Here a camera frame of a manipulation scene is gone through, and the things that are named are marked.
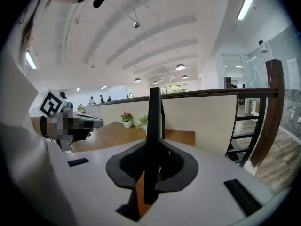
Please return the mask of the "person's left hand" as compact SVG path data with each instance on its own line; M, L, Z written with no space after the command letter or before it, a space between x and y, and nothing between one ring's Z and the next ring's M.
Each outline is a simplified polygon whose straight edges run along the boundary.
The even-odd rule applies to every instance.
M85 140L87 137L91 136L93 129L74 129L73 130L73 141Z

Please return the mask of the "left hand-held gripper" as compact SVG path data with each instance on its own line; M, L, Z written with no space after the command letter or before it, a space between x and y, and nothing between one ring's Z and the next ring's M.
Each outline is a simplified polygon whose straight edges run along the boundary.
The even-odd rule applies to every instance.
M99 128L103 120L87 115L73 115L73 105L66 101L64 92L49 89L45 94L39 112L39 127L42 136L54 140L62 152L71 151L73 130L78 128Z

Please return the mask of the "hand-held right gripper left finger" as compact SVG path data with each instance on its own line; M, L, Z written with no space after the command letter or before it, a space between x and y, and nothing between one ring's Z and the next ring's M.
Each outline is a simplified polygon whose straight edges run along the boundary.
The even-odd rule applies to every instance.
M55 225L142 226L117 209L127 204L130 189L117 187L106 172L106 162L138 141L106 149L64 154L57 144L47 142L53 174L59 188L49 192L56 201L46 203L47 218Z

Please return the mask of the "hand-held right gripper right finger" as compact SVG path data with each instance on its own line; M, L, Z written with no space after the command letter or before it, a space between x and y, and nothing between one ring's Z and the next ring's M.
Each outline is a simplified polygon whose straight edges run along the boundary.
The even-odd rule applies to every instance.
M290 190L274 195L245 169L224 156L168 140L198 162L196 178L179 192L159 194L140 220L143 226L259 226L274 213ZM237 179L261 204L246 216L225 181Z

